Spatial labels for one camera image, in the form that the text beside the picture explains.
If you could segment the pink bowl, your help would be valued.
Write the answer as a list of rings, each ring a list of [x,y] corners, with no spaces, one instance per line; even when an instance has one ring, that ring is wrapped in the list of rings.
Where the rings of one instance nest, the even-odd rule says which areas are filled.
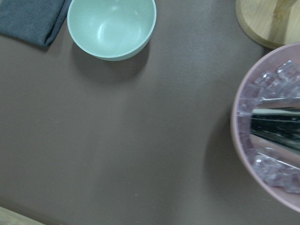
[[[239,156],[242,164],[245,166],[246,170],[251,174],[254,180],[273,198],[281,202],[283,205],[288,208],[299,212],[300,211],[300,196],[298,194],[289,194],[285,191],[269,187],[266,185],[262,179],[255,173],[251,163],[247,159],[246,151],[252,148],[252,144],[248,143],[247,140],[241,138],[240,131],[247,128],[248,126],[239,121],[238,117],[238,108],[240,106],[240,97],[242,96],[245,86],[252,83],[262,72],[267,70],[275,70],[282,64],[285,60],[294,59],[296,62],[300,61],[300,43],[292,43],[279,47],[258,60],[246,73],[238,91],[235,95],[234,103],[232,106],[230,126],[231,126],[231,135],[234,147],[236,149],[237,155]]]

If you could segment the wooden stand round base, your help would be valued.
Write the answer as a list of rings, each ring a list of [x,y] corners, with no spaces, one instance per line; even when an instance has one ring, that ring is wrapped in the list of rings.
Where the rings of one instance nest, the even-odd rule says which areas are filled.
[[[241,29],[269,49],[300,41],[298,0],[237,0],[236,17]]]

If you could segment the steel ice scoop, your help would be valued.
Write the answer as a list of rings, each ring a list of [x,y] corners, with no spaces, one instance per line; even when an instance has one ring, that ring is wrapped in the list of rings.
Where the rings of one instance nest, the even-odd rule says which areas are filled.
[[[269,98],[252,110],[250,141],[258,152],[300,168],[300,98]]]

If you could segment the mint green bowl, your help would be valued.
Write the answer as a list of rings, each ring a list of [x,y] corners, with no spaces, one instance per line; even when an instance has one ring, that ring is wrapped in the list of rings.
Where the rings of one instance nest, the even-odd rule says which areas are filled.
[[[153,0],[73,0],[67,13],[74,43],[106,61],[138,54],[148,44],[156,20]]]

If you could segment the grey folded cloth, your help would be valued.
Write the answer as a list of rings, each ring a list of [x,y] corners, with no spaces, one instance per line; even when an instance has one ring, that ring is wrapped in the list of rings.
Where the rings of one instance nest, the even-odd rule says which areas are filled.
[[[42,47],[57,37],[70,0],[2,0],[0,33]]]

